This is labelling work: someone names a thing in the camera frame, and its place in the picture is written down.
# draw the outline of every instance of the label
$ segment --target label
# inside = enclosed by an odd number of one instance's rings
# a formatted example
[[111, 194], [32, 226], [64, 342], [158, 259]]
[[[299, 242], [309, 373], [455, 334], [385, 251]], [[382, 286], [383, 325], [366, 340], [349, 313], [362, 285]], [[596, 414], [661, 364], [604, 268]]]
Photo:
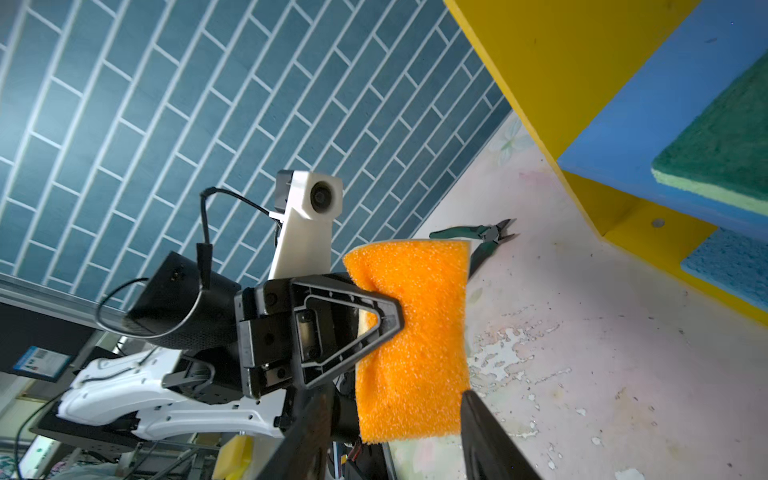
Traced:
[[69, 358], [70, 356], [64, 353], [42, 349], [39, 346], [31, 346], [27, 353], [16, 362], [13, 369], [54, 379], [67, 364]]

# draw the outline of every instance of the yellow object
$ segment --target yellow object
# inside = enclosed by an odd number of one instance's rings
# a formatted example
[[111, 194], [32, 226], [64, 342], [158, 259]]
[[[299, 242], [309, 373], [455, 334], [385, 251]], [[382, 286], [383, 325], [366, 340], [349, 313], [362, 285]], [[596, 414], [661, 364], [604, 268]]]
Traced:
[[216, 457], [212, 480], [240, 480], [250, 465], [253, 454], [253, 438], [238, 435], [221, 447]]
[[[464, 307], [469, 243], [401, 240], [358, 247], [344, 257], [357, 286], [396, 298], [405, 326], [357, 364], [360, 435], [367, 443], [461, 431], [469, 389]], [[367, 327], [376, 317], [366, 316]]]

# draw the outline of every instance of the pliers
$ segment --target pliers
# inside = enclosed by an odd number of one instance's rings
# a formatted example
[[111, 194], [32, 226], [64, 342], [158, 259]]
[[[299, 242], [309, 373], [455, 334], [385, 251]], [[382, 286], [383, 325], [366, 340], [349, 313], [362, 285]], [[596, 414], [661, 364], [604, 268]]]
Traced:
[[504, 235], [503, 230], [512, 222], [517, 219], [508, 218], [502, 220], [496, 225], [479, 225], [477, 227], [451, 227], [445, 230], [432, 232], [429, 234], [429, 238], [472, 238], [475, 240], [482, 240], [479, 247], [472, 253], [472, 257], [469, 259], [469, 278], [475, 274], [480, 265], [485, 262], [488, 257], [493, 255], [496, 248], [501, 242], [510, 240], [517, 236], [516, 233], [511, 235]]

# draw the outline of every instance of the tile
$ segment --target tile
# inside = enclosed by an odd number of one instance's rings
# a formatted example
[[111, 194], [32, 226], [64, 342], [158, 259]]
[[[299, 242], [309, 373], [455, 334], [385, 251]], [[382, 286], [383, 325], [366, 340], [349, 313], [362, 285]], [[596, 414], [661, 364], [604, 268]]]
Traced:
[[224, 45], [229, 44], [249, 4], [250, 0], [219, 0], [205, 29]]
[[[262, 4], [272, 5], [272, 2], [259, 2], [257, 6]], [[247, 22], [232, 53], [224, 63], [214, 88], [224, 97], [234, 100], [265, 44], [264, 32], [253, 22]]]
[[74, 224], [90, 232], [98, 232], [101, 223], [109, 213], [114, 196], [118, 193], [121, 182], [104, 172], [96, 172], [93, 184], [85, 194], [80, 213]]
[[392, 160], [392, 157], [395, 156], [395, 152], [402, 141], [406, 139], [407, 134], [408, 129], [406, 126], [402, 122], [396, 122], [392, 126], [392, 130], [389, 131], [384, 140], [379, 144], [378, 149], [376, 149], [373, 157], [371, 157], [371, 160], [366, 165], [366, 170], [371, 175], [378, 175], [387, 163]]
[[211, 40], [200, 36], [168, 103], [191, 115], [221, 55], [222, 51]]
[[5, 205], [5, 212], [0, 220], [0, 260], [16, 261], [16, 255], [22, 248], [22, 241], [33, 215], [31, 210], [19, 205]]
[[414, 0], [396, 0], [389, 13], [376, 30], [376, 36], [387, 48], [391, 48], [402, 28], [408, 23], [409, 18], [418, 5]]
[[79, 91], [85, 89], [113, 18], [93, 2], [83, 2], [61, 53], [55, 76]]
[[417, 84], [421, 84], [427, 72], [435, 64], [446, 46], [447, 44], [440, 38], [437, 32], [432, 33], [427, 39], [427, 42], [411, 64], [411, 68], [408, 69], [408, 74], [411, 75], [411, 78]]
[[129, 247], [137, 252], [148, 255], [150, 250], [152, 250], [154, 241], [157, 239], [157, 232], [163, 231], [165, 222], [170, 217], [172, 211], [173, 209], [168, 205], [158, 200], [152, 200], [149, 208], [144, 213], [144, 218], [141, 219], [141, 223], [139, 223], [136, 229]]
[[283, 134], [276, 140], [275, 148], [272, 149], [270, 156], [267, 157], [262, 169], [268, 174], [275, 176], [278, 170], [282, 170], [288, 164], [293, 157], [296, 146], [301, 142], [304, 134], [309, 129], [309, 126], [299, 118], [291, 118]]
[[362, 44], [371, 35], [373, 27], [381, 18], [382, 14], [386, 10], [388, 0], [365, 0], [355, 14], [355, 18], [349, 23], [344, 35], [339, 40], [339, 50], [349, 59], [352, 60], [360, 51]]
[[368, 207], [369, 210], [375, 210], [381, 199], [387, 195], [389, 189], [392, 188], [392, 185], [394, 185], [400, 177], [403, 170], [403, 167], [395, 161], [389, 164], [386, 170], [384, 170], [383, 173], [379, 175], [379, 178], [376, 179], [373, 188], [368, 192], [366, 198], [363, 199], [362, 204]]
[[384, 105], [382, 105], [379, 110], [379, 113], [373, 118], [373, 121], [368, 127], [370, 132], [377, 138], [383, 138], [389, 126], [400, 116], [403, 107], [408, 104], [411, 95], [413, 95], [413, 92], [415, 91], [416, 87], [413, 86], [408, 78], [403, 77], [395, 87], [395, 90], [392, 91], [389, 98], [386, 99]]
[[451, 77], [451, 73], [459, 66], [470, 48], [469, 42], [463, 35], [456, 38], [432, 73], [424, 80], [419, 93], [414, 96], [406, 111], [403, 112], [402, 119], [408, 125], [414, 125], [424, 111], [429, 108], [429, 105], [432, 104], [440, 89]]
[[332, 53], [328, 62], [312, 82], [298, 112], [308, 121], [315, 121], [346, 70], [346, 62], [336, 53]]
[[389, 53], [381, 71], [373, 79], [376, 90], [386, 95], [395, 85], [398, 77], [405, 70], [413, 55], [421, 47], [429, 29], [445, 11], [441, 0], [425, 0], [422, 9], [416, 14], [413, 23], [408, 27], [397, 46]]
[[264, 25], [267, 30], [272, 31], [277, 25], [277, 21], [283, 14], [288, 5], [288, 0], [270, 0], [269, 2], [257, 2], [253, 8], [253, 17]]
[[64, 26], [71, 6], [72, 0], [33, 0], [31, 4], [32, 10], [59, 28]]
[[366, 160], [368, 160], [377, 144], [378, 142], [373, 137], [367, 133], [362, 134], [357, 145], [349, 152], [344, 163], [336, 172], [336, 176], [341, 178], [345, 185], [349, 185], [355, 175], [357, 175], [357, 172], [362, 170], [362, 166], [366, 163]]
[[53, 252], [47, 248], [30, 245], [22, 259], [22, 264], [18, 268], [18, 277], [28, 282], [43, 283], [45, 272], [53, 258]]
[[123, 111], [123, 118], [146, 131], [174, 73], [176, 65], [153, 51]]
[[51, 82], [35, 122], [35, 131], [57, 144], [64, 143], [67, 129], [79, 104], [80, 97]]
[[157, 39], [157, 46], [181, 60], [209, 3], [209, 0], [176, 2]]
[[227, 177], [227, 185], [243, 191], [271, 145], [272, 141], [266, 135], [258, 130], [254, 131]]
[[367, 90], [360, 99], [360, 102], [355, 106], [355, 109], [350, 111], [341, 130], [333, 138], [333, 143], [342, 150], [349, 151], [355, 139], [357, 139], [363, 128], [366, 127], [368, 120], [373, 116], [373, 113], [381, 103], [382, 101], [379, 100], [379, 97], [376, 97], [372, 91]]
[[389, 215], [397, 208], [398, 201], [394, 197], [387, 196], [382, 204], [377, 208], [371, 217], [368, 219], [366, 225], [360, 231], [360, 236], [368, 241], [373, 241], [376, 238], [376, 234], [379, 229], [386, 223]]
[[229, 105], [223, 100], [216, 95], [208, 94], [179, 152], [193, 162], [200, 162], [229, 109]]
[[128, 82], [120, 75], [109, 68], [101, 69], [64, 156], [57, 182], [77, 191], [83, 187], [127, 87]]
[[136, 130], [118, 124], [112, 136], [112, 142], [101, 160], [101, 166], [113, 174], [125, 175], [142, 138], [144, 137]]
[[189, 184], [189, 179], [194, 173], [194, 167], [179, 157], [173, 159], [168, 172], [157, 189], [157, 196], [163, 200], [168, 200], [172, 204], [179, 201], [184, 188]]
[[16, 155], [57, 41], [55, 31], [27, 16], [0, 95], [0, 157]]
[[387, 223], [392, 228], [399, 229], [426, 193], [427, 189], [420, 184], [416, 184], [413, 187], [413, 190], [411, 190], [411, 193], [409, 193], [406, 198], [402, 199], [400, 206], [397, 207], [397, 210], [395, 210], [395, 213], [392, 214]]
[[118, 254], [123, 250], [123, 245], [128, 240], [128, 235], [133, 230], [134, 223], [119, 215], [112, 215], [107, 223], [107, 228], [98, 239], [98, 246], [91, 258], [92, 263], [112, 267]]
[[408, 194], [408, 190], [419, 181], [419, 177], [424, 173], [424, 170], [426, 170], [433, 158], [432, 154], [426, 148], [423, 148], [408, 166], [406, 172], [400, 177], [400, 180], [392, 189], [392, 193], [398, 198], [404, 198]]
[[314, 164], [323, 152], [323, 148], [328, 144], [328, 140], [333, 136], [333, 132], [343, 120], [344, 112], [341, 108], [334, 103], [328, 104], [325, 113], [317, 121], [317, 125], [309, 137], [306, 138], [299, 151], [299, 156], [309, 164]]
[[139, 215], [165, 163], [170, 160], [176, 140], [185, 124], [186, 121], [174, 112], [167, 108], [163, 110], [160, 121], [120, 196], [116, 207], [118, 211], [133, 218]]
[[51, 193], [42, 208], [32, 239], [49, 247], [58, 247], [58, 242], [67, 228], [69, 216], [77, 202], [78, 197], [75, 195], [59, 187], [51, 187]]
[[31, 137], [11, 186], [10, 198], [30, 207], [37, 207], [45, 191], [45, 184], [51, 174], [56, 155], [58, 155], [56, 147]]
[[256, 70], [257, 77], [271, 88], [275, 88], [277, 80], [283, 74], [283, 70], [290, 62], [294, 51], [299, 47], [309, 28], [310, 24], [306, 22], [304, 17], [295, 8], [291, 8], [283, 26], [275, 34], [270, 49], [266, 51]]
[[330, 0], [328, 8], [317, 21], [310, 38], [299, 53], [299, 63], [310, 74], [317, 71], [351, 14], [352, 11], [349, 10], [343, 0]]
[[87, 233], [80, 230], [69, 230], [69, 235], [61, 247], [61, 254], [51, 275], [65, 282], [74, 282], [93, 241], [94, 238]]
[[269, 96], [269, 92], [261, 85], [253, 80], [250, 81], [240, 102], [232, 111], [227, 125], [221, 131], [219, 139], [237, 150]]
[[132, 77], [164, 9], [165, 2], [131, 2], [107, 60]]
[[352, 108], [355, 100], [368, 84], [376, 69], [384, 59], [384, 49], [372, 41], [368, 44], [365, 51], [360, 55], [355, 64], [351, 67], [344, 83], [336, 92], [336, 99], [347, 108]]
[[259, 121], [259, 125], [272, 135], [277, 136], [309, 82], [310, 79], [301, 70], [297, 67], [291, 67], [277, 93], [275, 93], [272, 103], [267, 107], [264, 116]]
[[461, 68], [456, 70], [456, 73], [453, 74], [451, 81], [448, 82], [448, 84], [445, 86], [445, 89], [437, 97], [437, 100], [435, 100], [435, 108], [437, 108], [437, 111], [443, 115], [447, 114], [453, 103], [458, 100], [458, 97], [462, 94], [464, 87], [466, 87], [468, 83], [469, 76], [466, 74], [466, 72]]
[[406, 165], [410, 164], [416, 152], [424, 146], [427, 138], [435, 130], [438, 123], [440, 123], [440, 117], [430, 108], [424, 115], [424, 118], [416, 125], [416, 128], [413, 129], [411, 136], [408, 137], [408, 140], [397, 152], [397, 158]]

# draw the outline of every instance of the blue panel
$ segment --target blue panel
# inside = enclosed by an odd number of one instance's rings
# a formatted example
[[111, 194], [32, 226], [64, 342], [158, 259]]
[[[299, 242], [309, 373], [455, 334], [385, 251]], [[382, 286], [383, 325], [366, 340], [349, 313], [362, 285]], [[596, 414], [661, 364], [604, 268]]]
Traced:
[[277, 20], [283, 14], [288, 0], [270, 0], [269, 2], [257, 2], [253, 9], [253, 17], [264, 25], [267, 30], [272, 31], [277, 25]]
[[77, 202], [78, 197], [74, 194], [70, 194], [59, 187], [51, 187], [51, 193], [43, 206], [42, 213], [40, 213], [40, 220], [32, 239], [49, 247], [56, 247], [61, 235], [64, 234], [69, 223], [69, 216]]
[[77, 95], [52, 82], [35, 123], [35, 131], [57, 144], [64, 143], [69, 123], [79, 103]]
[[280, 85], [272, 104], [264, 112], [259, 125], [277, 136], [309, 82], [310, 80], [301, 70], [292, 67]]
[[381, 18], [389, 2], [387, 0], [366, 0], [362, 7], [357, 11], [352, 23], [347, 27], [344, 36], [339, 40], [339, 50], [352, 60], [357, 52], [360, 51], [362, 44], [371, 35], [373, 27]]
[[470, 48], [469, 42], [464, 35], [456, 38], [453, 45], [449, 47], [442, 60], [440, 60], [440, 63], [435, 67], [435, 70], [429, 74], [424, 85], [419, 89], [419, 93], [416, 94], [411, 104], [406, 108], [405, 113], [402, 114], [402, 119], [408, 125], [414, 125], [419, 120], [419, 117], [422, 116], [424, 110], [435, 99], [435, 96], [451, 77], [451, 73], [458, 67]]
[[187, 46], [192, 41], [197, 24], [205, 13], [208, 0], [183, 0], [176, 2], [174, 9], [165, 22], [157, 46], [167, 51], [170, 56], [181, 60]]
[[136, 234], [131, 241], [130, 247], [137, 252], [148, 255], [154, 245], [154, 241], [157, 239], [157, 232], [163, 231], [165, 222], [170, 217], [172, 210], [168, 205], [158, 200], [152, 200], [147, 212], [144, 214], [144, 218], [141, 219], [141, 223], [139, 223], [139, 227], [136, 229]]
[[283, 74], [283, 70], [285, 70], [286, 65], [288, 65], [288, 62], [293, 57], [294, 51], [298, 48], [309, 27], [310, 24], [306, 23], [304, 17], [295, 8], [288, 12], [283, 26], [280, 27], [277, 35], [275, 35], [270, 49], [266, 52], [261, 65], [256, 70], [256, 75], [264, 83], [272, 88], [277, 85], [277, 80]]
[[83, 187], [127, 87], [128, 82], [120, 75], [109, 68], [101, 69], [57, 182], [77, 191]]
[[381, 199], [387, 195], [389, 189], [392, 188], [392, 185], [397, 181], [402, 170], [403, 168], [400, 164], [395, 161], [389, 164], [386, 170], [384, 170], [384, 172], [379, 175], [379, 178], [376, 179], [376, 184], [371, 191], [368, 192], [366, 198], [362, 201], [362, 204], [368, 207], [369, 210], [376, 209], [376, 206], [379, 205]]
[[35, 137], [30, 138], [16, 179], [11, 186], [10, 198], [30, 207], [37, 207], [57, 154], [56, 147]]
[[[272, 2], [260, 2], [257, 5], [262, 4], [271, 5]], [[265, 44], [264, 32], [253, 22], [247, 22], [232, 53], [221, 69], [214, 88], [224, 97], [234, 100]]]
[[0, 95], [0, 157], [14, 160], [57, 41], [55, 31], [27, 16]]
[[175, 204], [179, 201], [184, 188], [187, 187], [193, 172], [194, 167], [192, 165], [189, 165], [179, 157], [175, 157], [163, 179], [163, 183], [157, 189], [157, 196]]
[[373, 154], [373, 157], [371, 157], [371, 161], [366, 165], [366, 170], [371, 175], [378, 175], [387, 163], [392, 160], [392, 157], [395, 156], [395, 152], [402, 141], [406, 139], [407, 134], [408, 129], [406, 126], [402, 122], [395, 122], [392, 130], [386, 135], [379, 148]]
[[92, 2], [83, 2], [67, 45], [61, 53], [56, 77], [83, 91], [98, 60], [113, 18]]
[[187, 66], [181, 72], [169, 103], [187, 115], [192, 114], [221, 54], [222, 51], [211, 40], [201, 36]]
[[392, 193], [398, 198], [404, 198], [408, 191], [411, 190], [411, 187], [419, 181], [419, 177], [424, 173], [424, 170], [426, 170], [432, 159], [432, 154], [430, 154], [426, 148], [423, 148], [422, 151], [416, 155], [414, 161], [408, 166], [406, 172], [400, 177], [400, 181], [397, 182], [397, 185], [392, 189]]
[[69, 230], [67, 240], [61, 248], [61, 255], [59, 255], [51, 275], [65, 282], [74, 282], [93, 240], [94, 238], [87, 233]]
[[373, 80], [373, 86], [380, 94], [386, 95], [389, 92], [408, 62], [419, 50], [424, 38], [429, 33], [429, 29], [444, 11], [445, 6], [441, 0], [425, 0], [421, 11], [416, 15], [397, 46], [390, 52], [389, 59]]
[[314, 74], [352, 13], [343, 0], [331, 0], [299, 54], [299, 63]]
[[558, 158], [560, 167], [768, 241], [767, 216], [658, 184], [650, 172], [653, 159], [768, 49], [765, 18], [766, 2], [703, 0]]
[[0, 260], [15, 262], [22, 241], [32, 222], [31, 210], [14, 204], [6, 204], [0, 220]]
[[113, 214], [107, 224], [107, 229], [99, 239], [91, 262], [105, 267], [112, 266], [118, 258], [118, 254], [123, 250], [123, 244], [128, 239], [133, 227], [134, 223], [130, 220]]
[[381, 26], [376, 30], [376, 35], [384, 45], [388, 48], [392, 47], [417, 6], [414, 0], [396, 0]]
[[37, 245], [30, 245], [18, 268], [18, 276], [33, 283], [43, 283], [45, 272], [53, 258], [53, 252]]
[[134, 94], [131, 95], [123, 112], [123, 118], [146, 131], [174, 73], [176, 73], [176, 65], [153, 51]]
[[395, 90], [392, 91], [392, 94], [382, 105], [379, 113], [373, 118], [368, 128], [370, 132], [377, 138], [383, 138], [389, 126], [400, 116], [400, 112], [402, 112], [408, 100], [411, 99], [411, 95], [413, 95], [415, 90], [416, 87], [413, 86], [408, 78], [400, 80]]
[[344, 112], [341, 108], [336, 104], [329, 104], [323, 116], [317, 121], [317, 126], [306, 138], [299, 156], [308, 164], [314, 164], [342, 120], [344, 120]]
[[248, 4], [250, 0], [219, 0], [205, 29], [224, 45], [228, 44]]
[[151, 195], [155, 181], [173, 152], [186, 121], [167, 108], [147, 142], [147, 147], [125, 187], [117, 210], [136, 218]]
[[221, 132], [221, 141], [236, 150], [269, 96], [269, 92], [264, 90], [264, 87], [251, 81], [243, 93], [240, 103], [232, 112], [227, 126]]
[[125, 175], [142, 138], [135, 130], [119, 124], [112, 136], [112, 142], [104, 154], [101, 166], [113, 174]]
[[337, 54], [332, 53], [326, 65], [315, 77], [310, 91], [307, 92], [299, 106], [299, 113], [304, 118], [308, 121], [315, 121], [346, 69], [346, 62]]
[[342, 105], [352, 108], [355, 100], [360, 96], [360, 92], [366, 87], [368, 80], [371, 79], [373, 73], [384, 59], [384, 54], [384, 50], [375, 41], [368, 44], [366, 50], [352, 66], [352, 71], [347, 75], [346, 80], [336, 93], [336, 99]]
[[133, 76], [164, 9], [165, 2], [131, 2], [107, 60]]
[[373, 241], [379, 229], [386, 222], [387, 217], [395, 211], [398, 201], [394, 197], [387, 196], [382, 204], [377, 208], [368, 220], [368, 223], [364, 226], [360, 232], [360, 236], [369, 242]]
[[368, 120], [373, 115], [373, 112], [382, 103], [379, 97], [376, 96], [370, 89], [363, 94], [360, 102], [357, 104], [354, 110], [350, 111], [349, 116], [344, 122], [344, 126], [341, 131], [333, 139], [339, 148], [344, 151], [349, 151], [352, 144], [357, 139], [357, 136], [365, 128]]
[[98, 232], [101, 222], [109, 213], [120, 181], [104, 172], [96, 172], [94, 183], [88, 190], [74, 224], [91, 232]]
[[229, 105], [223, 100], [216, 95], [208, 94], [179, 152], [193, 162], [199, 162], [205, 150], [208, 149], [208, 144], [214, 139], [214, 134], [228, 110]]

